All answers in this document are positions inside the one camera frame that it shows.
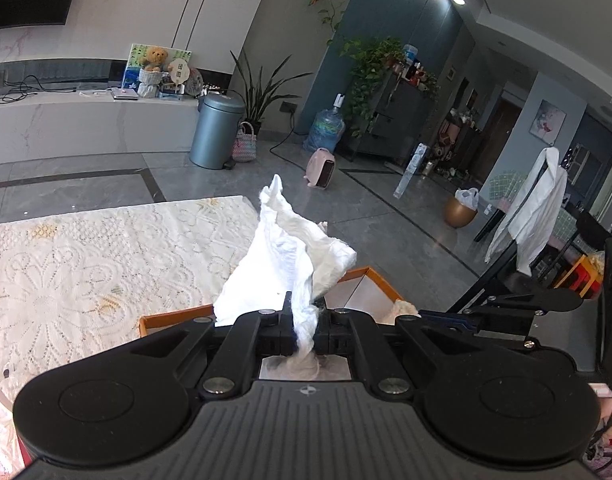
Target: blue trash can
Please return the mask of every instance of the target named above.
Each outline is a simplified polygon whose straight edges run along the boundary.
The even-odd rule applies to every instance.
[[[221,170],[232,153],[246,106],[237,94],[207,94],[197,108],[199,120],[188,156],[202,168]]]

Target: stuffed animal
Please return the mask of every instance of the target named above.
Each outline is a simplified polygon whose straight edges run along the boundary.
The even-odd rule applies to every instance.
[[[140,59],[140,65],[144,67],[146,72],[161,72],[161,67],[164,65],[168,51],[160,46],[150,46],[146,51],[146,56]]]

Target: orange box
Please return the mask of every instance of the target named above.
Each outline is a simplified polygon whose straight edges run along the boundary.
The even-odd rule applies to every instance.
[[[324,298],[329,308],[348,306],[368,312],[373,317],[385,314],[395,300],[403,299],[372,267],[349,270]],[[140,337],[202,316],[212,316],[212,304],[142,316],[139,325]]]

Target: floor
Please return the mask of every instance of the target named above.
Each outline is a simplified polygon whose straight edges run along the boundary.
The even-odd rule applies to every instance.
[[[415,176],[401,199],[400,179],[375,160],[338,158],[327,189],[303,179],[310,154],[298,144],[258,144],[254,162],[231,171],[194,166],[185,153],[115,153],[0,165],[0,222],[80,210],[244,195],[259,208],[259,191],[275,173],[293,209],[358,253],[417,308],[446,310],[485,269],[487,240],[473,243],[483,214],[460,230],[442,221],[454,187],[438,176]]]

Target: bag handle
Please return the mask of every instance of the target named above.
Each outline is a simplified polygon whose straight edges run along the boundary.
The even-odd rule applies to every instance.
[[[255,129],[253,128],[253,125],[250,124],[248,121],[241,121],[241,123],[240,123],[240,127],[241,127],[242,132],[244,133],[244,135],[246,135],[246,129],[244,128],[244,124],[247,124],[248,127],[250,128],[250,136],[251,137],[255,137]]]

